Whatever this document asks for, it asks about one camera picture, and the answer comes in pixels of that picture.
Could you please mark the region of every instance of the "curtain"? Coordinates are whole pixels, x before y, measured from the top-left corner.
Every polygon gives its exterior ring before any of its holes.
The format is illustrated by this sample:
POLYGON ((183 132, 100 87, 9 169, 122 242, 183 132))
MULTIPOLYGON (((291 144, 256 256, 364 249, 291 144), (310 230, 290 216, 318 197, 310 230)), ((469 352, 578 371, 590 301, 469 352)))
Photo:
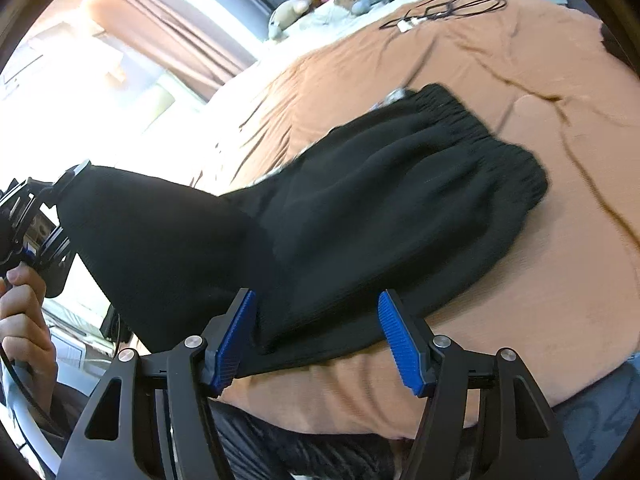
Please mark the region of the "curtain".
POLYGON ((94 22, 206 100, 255 59, 184 0, 85 0, 94 22))

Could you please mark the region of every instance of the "black pants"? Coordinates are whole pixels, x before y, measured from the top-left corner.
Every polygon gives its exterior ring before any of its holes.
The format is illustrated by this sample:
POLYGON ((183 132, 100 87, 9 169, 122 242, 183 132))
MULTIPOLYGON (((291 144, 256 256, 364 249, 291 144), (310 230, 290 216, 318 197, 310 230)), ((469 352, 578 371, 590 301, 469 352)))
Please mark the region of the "black pants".
POLYGON ((438 310, 507 253, 546 186, 531 153, 429 85, 335 128, 254 186, 213 196, 91 166, 57 209, 152 352, 201 333, 252 288, 258 320, 243 377, 383 340, 386 288, 414 316, 438 310), (150 258, 149 248, 161 250, 150 258))
POLYGON ((283 430, 222 402, 209 402, 236 480, 392 480, 394 454, 375 434, 317 435, 283 430))

